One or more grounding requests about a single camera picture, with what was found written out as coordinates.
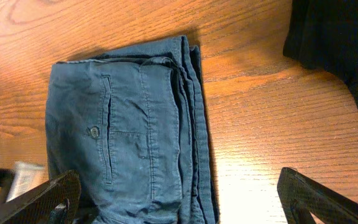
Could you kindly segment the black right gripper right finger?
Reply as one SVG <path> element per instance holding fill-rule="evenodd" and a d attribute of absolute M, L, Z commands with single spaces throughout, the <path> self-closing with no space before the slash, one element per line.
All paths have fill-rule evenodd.
<path fill-rule="evenodd" d="M 358 203 L 298 171 L 281 169 L 277 191 L 288 223 L 358 223 Z"/>

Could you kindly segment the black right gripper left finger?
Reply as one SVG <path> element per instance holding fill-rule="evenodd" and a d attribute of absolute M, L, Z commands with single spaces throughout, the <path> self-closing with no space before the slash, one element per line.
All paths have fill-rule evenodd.
<path fill-rule="evenodd" d="M 69 170 L 0 204 L 0 224 L 72 223 L 81 194 L 79 175 Z"/>

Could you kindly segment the dark blue shorts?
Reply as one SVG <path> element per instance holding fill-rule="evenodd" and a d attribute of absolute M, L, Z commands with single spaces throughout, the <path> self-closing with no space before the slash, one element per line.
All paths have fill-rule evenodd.
<path fill-rule="evenodd" d="M 52 66 L 48 172 L 77 171 L 75 223 L 217 223 L 201 55 L 184 35 Z"/>

